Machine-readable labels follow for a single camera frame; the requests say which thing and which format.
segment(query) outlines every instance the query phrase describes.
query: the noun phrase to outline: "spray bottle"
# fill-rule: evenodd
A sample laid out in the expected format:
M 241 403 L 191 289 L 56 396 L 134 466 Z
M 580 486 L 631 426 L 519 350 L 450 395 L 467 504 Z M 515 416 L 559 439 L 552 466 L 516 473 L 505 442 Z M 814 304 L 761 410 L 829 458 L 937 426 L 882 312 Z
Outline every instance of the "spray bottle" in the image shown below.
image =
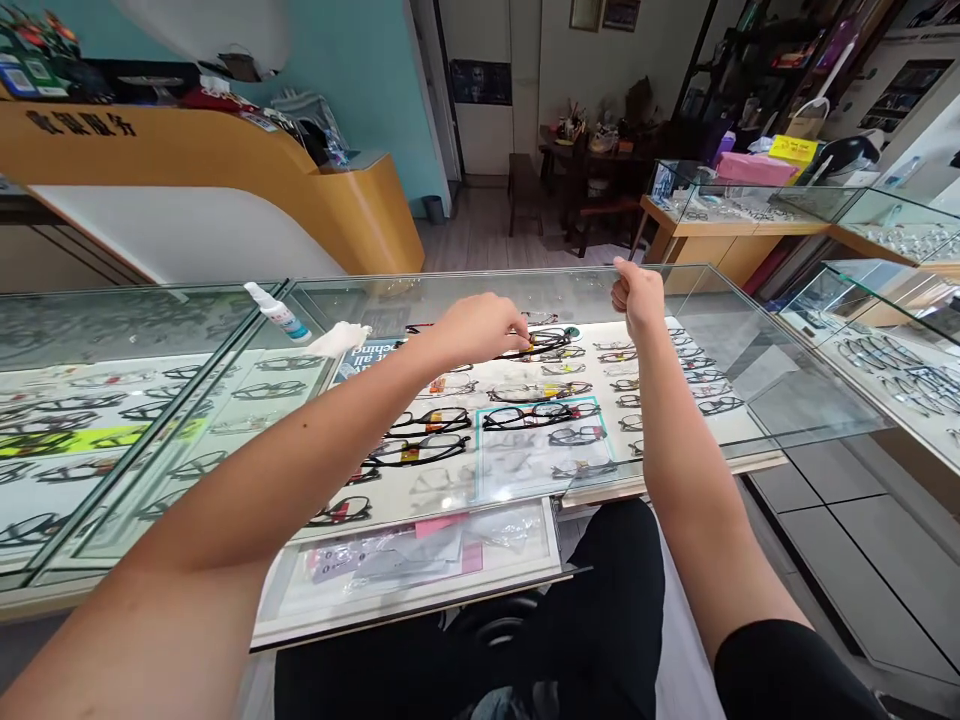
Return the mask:
M 262 287 L 256 283 L 245 283 L 243 287 L 250 293 L 250 297 L 257 301 L 260 312 L 266 315 L 270 322 L 283 330 L 287 337 L 295 343 L 304 343 L 313 337 L 313 333 L 304 327 L 296 315 L 290 312 L 290 308 L 275 299 Z

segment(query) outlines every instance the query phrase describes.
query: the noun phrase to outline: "pink sticky note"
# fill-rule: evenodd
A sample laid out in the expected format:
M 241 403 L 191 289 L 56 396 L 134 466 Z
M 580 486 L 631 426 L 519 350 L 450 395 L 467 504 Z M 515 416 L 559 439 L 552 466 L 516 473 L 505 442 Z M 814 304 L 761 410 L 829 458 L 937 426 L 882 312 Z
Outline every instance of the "pink sticky note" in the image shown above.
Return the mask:
M 460 522 L 466 516 L 466 513 L 460 513 L 459 515 L 447 515 L 446 517 L 442 518 L 434 518 L 433 520 L 421 520 L 414 525 L 417 540 L 430 537 L 435 532 L 440 532 L 445 527 L 450 527 L 451 525 Z

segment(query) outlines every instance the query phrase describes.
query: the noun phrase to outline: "glass display case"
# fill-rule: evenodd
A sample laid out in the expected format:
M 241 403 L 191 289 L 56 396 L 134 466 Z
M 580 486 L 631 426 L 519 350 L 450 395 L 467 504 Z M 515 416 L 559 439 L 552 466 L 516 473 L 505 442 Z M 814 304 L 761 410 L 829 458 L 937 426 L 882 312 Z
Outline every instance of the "glass display case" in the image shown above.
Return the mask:
M 885 259 L 914 265 L 960 260 L 960 218 L 882 190 L 861 190 L 832 221 L 876 245 Z
M 857 192 L 733 182 L 696 161 L 658 160 L 650 198 L 672 220 L 692 227 L 724 223 L 748 228 L 743 234 L 776 234 L 800 226 L 793 233 L 799 234 L 822 231 Z
M 732 469 L 756 467 L 758 459 L 779 463 L 781 448 L 891 424 L 711 267 L 661 272 L 678 362 Z M 622 316 L 610 306 L 617 277 L 612 268 L 592 268 L 296 283 L 284 302 L 315 336 L 347 321 L 372 328 L 366 343 L 343 357 L 318 358 L 258 321 L 184 404 L 179 428 L 141 448 L 136 465 L 60 544 L 34 585 L 107 572 L 230 453 L 393 352 L 459 298 L 487 291 L 526 314 L 533 346 L 452 369 L 417 395 L 278 556 L 254 647 L 573 572 L 559 561 L 548 499 L 576 504 L 578 497 L 595 502 L 598 493 L 609 499 L 643 489 L 639 370 Z M 436 573 L 383 578 L 375 572 L 384 569 L 380 561 L 357 564 L 369 547 L 409 550 L 411 532 L 416 539 L 424 528 L 432 536 L 454 525 L 449 546 L 436 541 L 452 553 Z M 520 528 L 522 547 L 503 552 L 489 535 L 499 537 L 497 528 Z M 335 556 L 343 562 L 328 583 L 323 560 Z
M 257 313 L 239 285 L 8 295 L 0 313 L 0 590 L 8 590 L 83 533 L 91 504 L 133 456 L 146 457 L 138 444 L 170 426 Z
M 824 265 L 780 319 L 960 472 L 960 283 L 886 260 Z

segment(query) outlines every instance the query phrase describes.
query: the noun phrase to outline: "cloth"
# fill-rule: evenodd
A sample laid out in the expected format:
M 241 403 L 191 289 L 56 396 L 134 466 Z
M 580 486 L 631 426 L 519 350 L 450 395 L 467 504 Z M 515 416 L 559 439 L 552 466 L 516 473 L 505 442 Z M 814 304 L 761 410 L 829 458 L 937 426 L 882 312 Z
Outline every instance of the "cloth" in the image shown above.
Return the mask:
M 593 569 L 551 587 L 502 649 L 429 616 L 280 651 L 277 720 L 653 720 L 664 590 L 653 513 L 639 500 L 603 506 L 570 562 Z
M 437 616 L 277 655 L 277 720 L 654 720 L 663 623 L 656 520 L 639 500 L 604 505 L 557 583 L 496 650 L 444 633 Z M 797 623 L 746 625 L 714 675 L 728 720 L 886 718 L 824 640 Z

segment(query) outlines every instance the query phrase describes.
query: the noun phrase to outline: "picture frame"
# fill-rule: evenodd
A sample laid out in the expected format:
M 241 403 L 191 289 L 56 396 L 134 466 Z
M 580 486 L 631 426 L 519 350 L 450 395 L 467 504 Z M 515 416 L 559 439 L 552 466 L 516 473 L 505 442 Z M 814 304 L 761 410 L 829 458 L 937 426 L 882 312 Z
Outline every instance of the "picture frame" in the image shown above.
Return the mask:
M 633 32 L 637 29 L 640 0 L 607 0 L 603 9 L 603 27 L 607 30 Z
M 600 31 L 603 0 L 570 0 L 570 29 Z

